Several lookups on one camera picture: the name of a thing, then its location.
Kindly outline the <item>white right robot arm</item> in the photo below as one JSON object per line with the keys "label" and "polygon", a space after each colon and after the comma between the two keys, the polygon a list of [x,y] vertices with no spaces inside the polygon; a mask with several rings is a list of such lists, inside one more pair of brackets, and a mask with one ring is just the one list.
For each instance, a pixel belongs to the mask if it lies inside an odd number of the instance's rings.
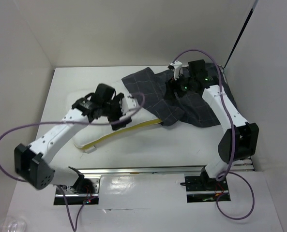
{"label": "white right robot arm", "polygon": [[183,74],[179,61],[169,64],[173,77],[166,82],[166,100],[175,100],[195,92],[208,104],[217,117],[223,137],[218,144],[218,155],[201,171],[200,185],[211,189],[222,178],[233,162],[254,155],[257,146],[259,127],[249,123],[234,106],[225,92],[220,75],[210,76],[204,60],[188,63],[188,75]]}

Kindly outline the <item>white pillow with yellow edge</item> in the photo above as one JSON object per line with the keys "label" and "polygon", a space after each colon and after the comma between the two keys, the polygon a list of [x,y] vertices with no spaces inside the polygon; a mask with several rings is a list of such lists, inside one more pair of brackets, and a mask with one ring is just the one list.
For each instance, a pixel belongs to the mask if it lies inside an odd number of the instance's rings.
{"label": "white pillow with yellow edge", "polygon": [[[115,88],[117,93],[123,93],[125,96],[130,95],[130,92],[124,86],[122,80],[111,82],[109,86]],[[88,93],[94,92],[97,88],[97,84],[93,85],[90,89],[80,89],[70,92],[66,97],[66,113],[71,108],[72,104],[76,100],[86,96]],[[94,121],[95,123],[106,123],[108,122],[106,117],[101,117]],[[132,122],[129,123],[125,128],[113,131],[112,127],[106,126],[87,126],[80,132],[78,132],[73,138],[74,146],[82,151],[87,151],[95,147],[97,144],[112,138],[117,137],[122,133],[138,130],[142,127],[151,126],[154,124],[161,123],[161,119],[150,113],[146,109],[141,109],[136,115],[132,116]]]}

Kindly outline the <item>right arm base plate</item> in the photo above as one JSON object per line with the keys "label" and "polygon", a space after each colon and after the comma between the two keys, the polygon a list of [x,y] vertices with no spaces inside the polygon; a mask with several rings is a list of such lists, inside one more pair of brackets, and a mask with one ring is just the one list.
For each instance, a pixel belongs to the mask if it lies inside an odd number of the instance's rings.
{"label": "right arm base plate", "polygon": [[189,175],[180,183],[185,187],[188,203],[207,203],[219,201],[231,201],[227,180],[221,182],[208,179],[204,175]]}

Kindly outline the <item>dark grey checked pillowcase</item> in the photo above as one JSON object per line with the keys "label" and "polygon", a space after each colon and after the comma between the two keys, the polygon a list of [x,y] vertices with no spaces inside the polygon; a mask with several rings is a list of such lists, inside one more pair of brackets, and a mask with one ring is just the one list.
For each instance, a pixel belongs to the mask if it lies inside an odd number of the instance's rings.
{"label": "dark grey checked pillowcase", "polygon": [[159,118],[162,126],[171,126],[177,121],[199,128],[219,125],[214,112],[198,93],[189,91],[182,98],[164,99],[166,82],[172,77],[171,70],[154,73],[147,67],[122,78],[122,82],[129,93],[145,95],[144,109]]}

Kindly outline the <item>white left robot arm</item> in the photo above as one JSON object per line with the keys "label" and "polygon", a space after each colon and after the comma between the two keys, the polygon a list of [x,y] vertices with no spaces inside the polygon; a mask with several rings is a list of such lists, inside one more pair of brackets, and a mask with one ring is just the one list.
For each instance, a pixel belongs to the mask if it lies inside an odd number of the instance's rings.
{"label": "white left robot arm", "polygon": [[85,190],[92,183],[78,169],[53,168],[50,162],[69,140],[100,117],[106,117],[114,131],[124,128],[132,120],[122,117],[136,106],[132,95],[117,94],[113,87],[99,84],[95,92],[76,100],[62,121],[41,138],[15,148],[15,172],[37,190],[50,184],[67,186],[73,193]]}

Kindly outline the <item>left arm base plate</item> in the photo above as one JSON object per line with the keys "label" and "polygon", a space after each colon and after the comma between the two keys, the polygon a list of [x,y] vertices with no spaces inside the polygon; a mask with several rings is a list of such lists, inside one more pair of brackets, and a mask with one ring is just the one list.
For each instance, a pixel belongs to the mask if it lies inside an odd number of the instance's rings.
{"label": "left arm base plate", "polygon": [[65,205],[63,192],[69,205],[82,205],[86,200],[88,200],[87,205],[98,205],[101,176],[87,175],[87,179],[90,182],[80,190],[65,185],[60,186],[62,190],[56,187],[53,205]]}

